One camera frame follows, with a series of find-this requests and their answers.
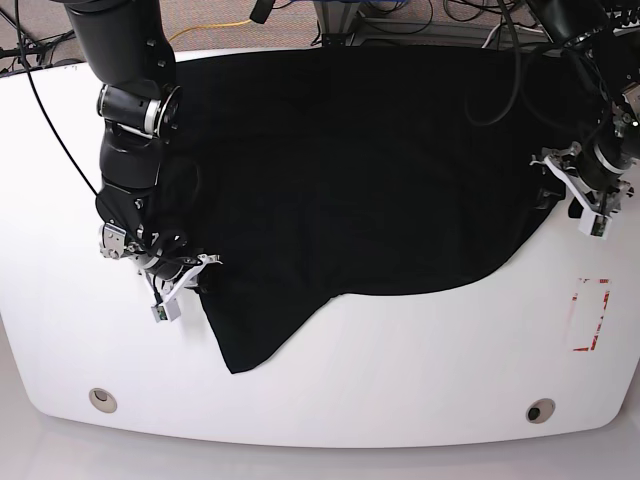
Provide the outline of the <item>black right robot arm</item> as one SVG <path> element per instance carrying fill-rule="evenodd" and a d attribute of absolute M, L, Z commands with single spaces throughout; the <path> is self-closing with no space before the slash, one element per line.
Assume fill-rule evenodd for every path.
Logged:
<path fill-rule="evenodd" d="M 160 211 L 157 188 L 181 99 L 174 51 L 157 1 L 67 1 L 64 9 L 101 81 L 104 121 L 95 205 L 101 249 L 164 281 L 192 266 L 181 222 Z"/>

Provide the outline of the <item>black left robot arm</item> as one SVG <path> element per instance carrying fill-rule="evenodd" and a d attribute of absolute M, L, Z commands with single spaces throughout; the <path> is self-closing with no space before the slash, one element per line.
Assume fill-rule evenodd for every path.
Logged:
<path fill-rule="evenodd" d="M 616 32 L 639 32 L 637 1 L 529 1 L 551 43 L 594 71 L 606 106 L 598 126 L 572 150 L 574 162 L 549 153 L 544 162 L 582 205 L 584 218 L 606 225 L 631 185 L 622 176 L 639 160 L 639 50 Z"/>

